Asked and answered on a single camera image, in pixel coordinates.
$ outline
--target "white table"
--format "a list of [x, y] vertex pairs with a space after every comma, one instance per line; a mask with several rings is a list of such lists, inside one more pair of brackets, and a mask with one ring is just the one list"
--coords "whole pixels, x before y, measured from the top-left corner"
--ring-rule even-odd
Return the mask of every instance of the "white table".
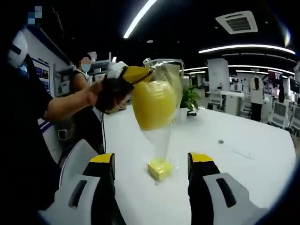
[[287, 131], [201, 109], [172, 129], [168, 155], [176, 169], [159, 185], [147, 173], [154, 148], [140, 131], [131, 106], [105, 115], [106, 151], [114, 152], [116, 200], [130, 225], [189, 225], [188, 152], [205, 153], [221, 172], [250, 192], [250, 200], [269, 208], [285, 187], [295, 164]]
[[244, 98], [244, 93], [241, 93], [241, 92], [233, 92], [233, 91], [222, 90], [221, 94], [226, 95], [226, 96], [229, 95], [229, 96], [237, 96], [237, 97], [240, 97], [240, 98]]

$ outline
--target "white pillar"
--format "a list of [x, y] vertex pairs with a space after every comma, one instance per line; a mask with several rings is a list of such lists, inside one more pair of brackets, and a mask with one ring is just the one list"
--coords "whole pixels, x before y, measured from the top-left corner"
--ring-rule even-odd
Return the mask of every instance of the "white pillar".
[[207, 60], [210, 89], [216, 90], [222, 83], [222, 90], [230, 90], [228, 62], [224, 59]]
[[291, 95], [290, 78], [283, 78], [283, 87], [287, 95]]
[[197, 79], [198, 79], [198, 86], [201, 86], [201, 84], [202, 84], [202, 79], [201, 79], [201, 74], [198, 74], [197, 75]]

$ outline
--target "black cable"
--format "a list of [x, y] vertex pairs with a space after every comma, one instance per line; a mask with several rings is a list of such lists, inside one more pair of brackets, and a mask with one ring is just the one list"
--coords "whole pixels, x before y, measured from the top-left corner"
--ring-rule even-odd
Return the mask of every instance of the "black cable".
[[104, 136], [104, 154], [106, 153], [106, 138], [105, 138], [105, 130], [104, 130], [104, 113], [102, 113], [102, 127], [103, 127], [103, 136]]

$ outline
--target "monitor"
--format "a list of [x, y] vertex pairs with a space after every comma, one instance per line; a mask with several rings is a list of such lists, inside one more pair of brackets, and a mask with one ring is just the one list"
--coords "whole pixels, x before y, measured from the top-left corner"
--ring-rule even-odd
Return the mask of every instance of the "monitor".
[[274, 104], [274, 113], [279, 116], [285, 116], [286, 106], [279, 102], [274, 102]]
[[296, 109], [295, 109], [295, 118], [297, 120], [300, 120], [300, 108], [299, 107], [296, 107]]
[[299, 94], [299, 92], [300, 92], [299, 82], [297, 82], [294, 79], [290, 78], [290, 87], [291, 87], [291, 91], [296, 92], [296, 93]]

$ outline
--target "white shirt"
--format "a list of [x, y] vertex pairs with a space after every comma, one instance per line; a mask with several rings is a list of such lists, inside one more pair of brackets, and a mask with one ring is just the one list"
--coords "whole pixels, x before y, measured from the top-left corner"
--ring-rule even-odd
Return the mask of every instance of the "white shirt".
[[[254, 79], [258, 78], [258, 90], [255, 89]], [[263, 81], [258, 75], [254, 75], [249, 82], [251, 102], [263, 104]]]
[[241, 82], [238, 82], [238, 91], [243, 91], [243, 84]]
[[246, 81], [244, 83], [244, 93], [249, 93], [249, 82], [248, 81]]

